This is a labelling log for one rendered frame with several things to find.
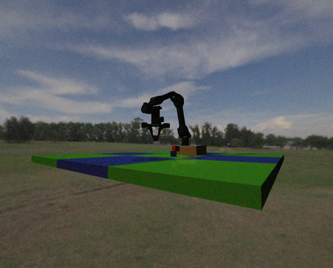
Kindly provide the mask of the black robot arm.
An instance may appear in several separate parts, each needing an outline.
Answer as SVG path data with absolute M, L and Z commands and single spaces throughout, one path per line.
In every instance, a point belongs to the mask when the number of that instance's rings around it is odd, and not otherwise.
M 179 128 L 177 129 L 179 138 L 182 138 L 182 145 L 180 146 L 189 146 L 189 138 L 191 138 L 191 134 L 188 131 L 187 126 L 185 125 L 184 119 L 184 112 L 183 112 L 183 105 L 184 105 L 184 98 L 180 94 L 172 91 L 162 96 L 156 96 L 150 98 L 149 103 L 143 103 L 141 107 L 141 112 L 146 114 L 157 114 L 157 117 L 152 116 L 151 123 L 154 125 L 161 124 L 164 122 L 164 117 L 159 117 L 160 106 L 155 106 L 161 104 L 166 99 L 171 99 L 177 109 L 178 121 L 179 121 Z

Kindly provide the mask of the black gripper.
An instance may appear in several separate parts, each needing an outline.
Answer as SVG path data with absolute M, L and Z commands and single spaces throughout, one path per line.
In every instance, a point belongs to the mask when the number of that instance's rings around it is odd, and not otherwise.
M 151 115 L 151 116 L 157 117 L 157 114 L 153 114 L 153 115 Z M 169 127 L 170 127 L 170 124 L 169 124 L 169 123 L 164 123 L 164 124 L 153 125 L 153 123 L 152 123 L 152 124 L 142 123 L 142 124 L 141 124 L 141 127 L 142 127 L 142 128 L 146 128 L 146 127 L 148 127 L 147 129 L 149 129 L 152 138 L 153 138 L 152 127 L 159 127 L 159 129 L 158 129 L 158 138 L 159 138 L 159 135 L 160 135 L 161 130 L 164 129 L 164 128 L 169 128 Z

